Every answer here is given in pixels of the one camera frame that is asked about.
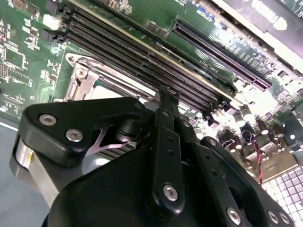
mounting hole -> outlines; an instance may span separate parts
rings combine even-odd
[[[217,171],[215,171],[214,169],[212,169],[212,173],[213,173],[214,176],[218,175]]]
[[[167,152],[169,153],[170,156],[174,155],[174,152],[172,150],[167,150]]]
[[[73,56],[71,56],[71,57],[68,58],[68,60],[71,61],[71,62],[74,62],[75,58]]]

electrolytic capacitor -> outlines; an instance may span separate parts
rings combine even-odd
[[[282,138],[282,137],[285,136],[284,133],[283,133],[283,129],[282,129],[282,127],[281,127],[279,124],[275,124],[275,125],[273,126],[273,130],[274,130],[274,132],[275,132],[275,135],[276,135],[278,138]]]
[[[259,121],[257,123],[257,125],[258,125],[262,135],[267,135],[268,134],[268,129],[267,129],[266,124],[265,124],[264,121]]]
[[[229,150],[229,152],[234,153],[236,151],[235,144],[232,143],[231,145],[229,145],[228,146],[228,150]]]
[[[240,111],[237,111],[234,114],[234,119],[238,127],[243,127],[245,125],[245,121]]]
[[[240,140],[239,136],[235,136],[233,139],[235,140],[234,145],[235,145],[236,149],[241,149],[242,144],[241,144],[241,140]]]
[[[247,105],[243,105],[241,107],[241,112],[242,112],[242,116],[244,118],[244,120],[251,122],[254,120],[254,116],[252,115],[249,107]]]

chip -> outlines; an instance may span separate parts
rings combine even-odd
[[[27,7],[27,0],[13,0],[14,7],[25,10]]]
[[[31,15],[36,15],[36,12],[37,12],[37,7],[36,6],[34,6],[34,5],[29,5],[28,6],[28,11],[29,11],[29,13],[31,14]]]
[[[150,30],[151,32],[155,33],[158,30],[158,27],[150,21],[148,21],[146,25],[148,30]]]
[[[168,35],[168,33],[166,31],[164,31],[163,29],[161,29],[161,28],[159,28],[158,34],[162,38],[165,38]]]
[[[33,30],[33,29],[30,30],[30,33],[31,33],[31,35],[33,35],[33,36],[37,36],[37,34],[38,34],[38,32],[35,31],[35,30]]]

integrated circuit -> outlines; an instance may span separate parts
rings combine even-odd
[[[22,68],[23,65],[23,56],[17,52],[14,52],[10,49],[6,50],[6,60],[15,66]]]
[[[31,14],[31,15],[36,15],[36,12],[37,12],[37,7],[36,6],[34,6],[34,5],[32,5],[32,4],[30,4],[29,6],[28,6],[28,9],[27,9],[28,11],[29,11],[29,13]]]
[[[25,10],[27,7],[27,0],[13,0],[14,7]]]
[[[38,35],[38,32],[36,30],[32,29],[32,28],[30,29],[30,33],[33,36],[37,36]]]
[[[150,30],[151,32],[154,32],[154,33],[158,30],[157,25],[155,25],[151,21],[147,21],[146,27],[147,27],[148,30]]]

capacitor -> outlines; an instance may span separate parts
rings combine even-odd
[[[241,112],[245,121],[251,122],[255,119],[247,105],[241,107]]]
[[[268,129],[267,129],[266,124],[265,124],[264,121],[259,121],[257,123],[257,125],[258,125],[262,135],[267,135],[268,134]]]
[[[245,121],[240,111],[235,113],[234,119],[238,127],[243,127],[245,125]]]
[[[245,124],[241,130],[241,137],[244,141],[246,141],[248,144],[251,144],[252,141],[255,139],[255,133],[253,128],[249,124]]]
[[[278,138],[282,138],[285,136],[285,134],[283,133],[283,130],[282,130],[282,127],[279,125],[279,124],[275,124],[273,126],[273,130],[275,132],[275,135],[278,137]]]
[[[234,145],[235,145],[236,149],[242,149],[242,144],[241,144],[241,140],[240,140],[239,136],[235,136],[233,139],[235,140]]]
[[[229,150],[229,152],[234,153],[236,151],[235,144],[234,143],[230,144],[228,146],[228,150]]]

